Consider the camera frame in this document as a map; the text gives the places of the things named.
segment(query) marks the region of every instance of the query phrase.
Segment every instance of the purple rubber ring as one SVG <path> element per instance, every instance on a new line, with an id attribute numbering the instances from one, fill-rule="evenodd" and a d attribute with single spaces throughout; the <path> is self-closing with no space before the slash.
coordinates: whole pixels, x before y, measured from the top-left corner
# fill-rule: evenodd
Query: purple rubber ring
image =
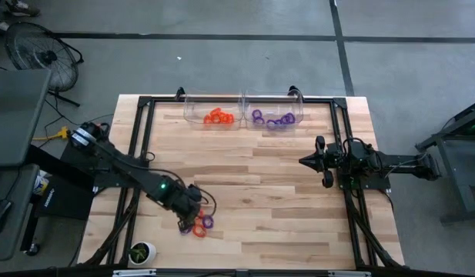
<path id="1" fill-rule="evenodd" d="M 296 117 L 293 115 L 292 112 L 289 112 L 289 113 L 287 113 L 287 114 L 284 115 L 284 116 L 286 116 L 286 117 L 289 118 L 289 124 L 293 124 L 293 123 L 296 122 Z"/>
<path id="2" fill-rule="evenodd" d="M 207 229 L 211 229 L 213 228 L 213 217 L 211 215 L 204 215 L 203 216 L 203 219 L 202 219 L 202 222 L 203 222 L 203 226 L 205 226 L 205 228 Z"/>
<path id="3" fill-rule="evenodd" d="M 276 123 L 274 120 L 268 119 L 266 122 L 266 127 L 270 130 L 275 130 L 276 127 L 278 127 L 278 123 Z"/>
<path id="4" fill-rule="evenodd" d="M 192 230 L 192 225 L 190 228 L 187 228 L 186 230 L 182 230 L 180 232 L 181 232 L 181 235 L 187 235 L 191 232 L 191 230 Z"/>
<path id="5" fill-rule="evenodd" d="M 263 113 L 262 113 L 260 110 L 258 110 L 258 109 L 254 110 L 253 113 L 252 113 L 252 115 L 253 115 L 253 118 L 254 118 L 254 119 L 256 119 L 256 118 L 262 118 L 262 117 L 263 117 Z"/>
<path id="6" fill-rule="evenodd" d="M 277 119 L 275 122 L 278 124 L 278 128 L 285 129 L 288 123 L 283 123 L 282 119 Z"/>
<path id="7" fill-rule="evenodd" d="M 288 115 L 282 116 L 282 118 L 280 120 L 282 121 L 282 124 L 290 124 Z"/>
<path id="8" fill-rule="evenodd" d="M 254 124 L 265 124 L 265 119 L 262 117 L 254 118 L 253 120 Z"/>

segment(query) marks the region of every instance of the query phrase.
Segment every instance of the transparent container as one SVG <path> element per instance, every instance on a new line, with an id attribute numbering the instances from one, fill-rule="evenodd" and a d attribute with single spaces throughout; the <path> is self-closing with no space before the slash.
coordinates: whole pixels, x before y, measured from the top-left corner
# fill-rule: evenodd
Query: transparent container
<path id="1" fill-rule="evenodd" d="M 249 130 L 293 131 L 303 120 L 303 97 L 299 91 L 244 94 L 244 119 Z"/>
<path id="2" fill-rule="evenodd" d="M 243 120 L 243 94 L 186 93 L 184 119 L 195 130 L 235 131 Z"/>

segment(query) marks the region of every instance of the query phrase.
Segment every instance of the wooden tabletop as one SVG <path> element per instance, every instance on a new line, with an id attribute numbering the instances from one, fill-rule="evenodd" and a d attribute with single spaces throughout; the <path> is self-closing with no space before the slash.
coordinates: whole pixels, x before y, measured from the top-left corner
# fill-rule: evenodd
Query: wooden tabletop
<path id="1" fill-rule="evenodd" d="M 120 95 L 110 140 L 127 153 L 139 95 Z M 355 137 L 376 148 L 364 97 L 346 98 Z M 186 184 L 212 193 L 218 203 L 215 227 L 207 237 L 180 235 L 174 213 L 145 195 L 140 199 L 133 242 L 157 248 L 154 268 L 353 269 L 353 253 L 343 193 L 325 189 L 321 174 L 298 163 L 314 152 L 317 135 L 333 141 L 328 105 L 304 105 L 304 120 L 294 132 L 192 130 L 183 104 L 159 103 L 149 151 L 150 166 L 173 170 Z M 343 122 L 338 112 L 339 121 Z M 146 112 L 140 128 L 139 153 Z M 93 204 L 79 262 L 102 244 L 114 222 L 120 189 L 106 189 Z M 374 234 L 403 264 L 393 212 L 386 197 L 366 191 Z M 118 257 L 123 246 L 121 234 Z M 360 235 L 364 260 L 365 239 Z"/>

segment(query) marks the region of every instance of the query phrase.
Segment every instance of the fan grille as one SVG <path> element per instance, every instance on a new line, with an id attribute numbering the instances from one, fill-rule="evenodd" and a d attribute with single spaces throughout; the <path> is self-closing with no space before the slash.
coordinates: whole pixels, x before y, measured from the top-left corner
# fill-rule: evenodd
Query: fan grille
<path id="1" fill-rule="evenodd" d="M 49 89 L 64 92 L 78 80 L 78 67 L 68 46 L 40 25 L 19 22 L 6 32 L 5 47 L 17 69 L 51 70 Z"/>

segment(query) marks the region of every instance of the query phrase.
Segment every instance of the gray floor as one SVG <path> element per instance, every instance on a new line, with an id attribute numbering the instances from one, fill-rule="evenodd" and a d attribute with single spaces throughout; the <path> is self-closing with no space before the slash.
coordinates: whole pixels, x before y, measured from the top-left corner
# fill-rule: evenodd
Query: gray floor
<path id="1" fill-rule="evenodd" d="M 35 0 L 39 18 L 56 31 L 333 35 L 327 0 Z M 345 35 L 475 36 L 475 1 L 337 0 Z M 70 39 L 85 64 L 60 104 L 73 121 L 112 113 L 121 93 L 207 92 L 247 88 L 282 91 L 294 84 L 311 95 L 345 95 L 334 42 L 233 42 Z M 415 153 L 413 145 L 475 102 L 475 45 L 347 43 L 355 93 L 370 104 L 380 150 Z M 0 39 L 0 65 L 12 68 Z M 45 107 L 37 128 L 56 118 Z M 62 125 L 50 127 L 51 132 Z M 45 149 L 60 155 L 64 142 Z M 415 269 L 475 275 L 475 222 L 443 227 L 439 217 L 460 208 L 446 178 L 426 182 L 392 175 L 396 225 L 406 264 Z M 0 271 L 66 265 L 81 222 L 41 222 L 43 249 L 0 262 Z"/>

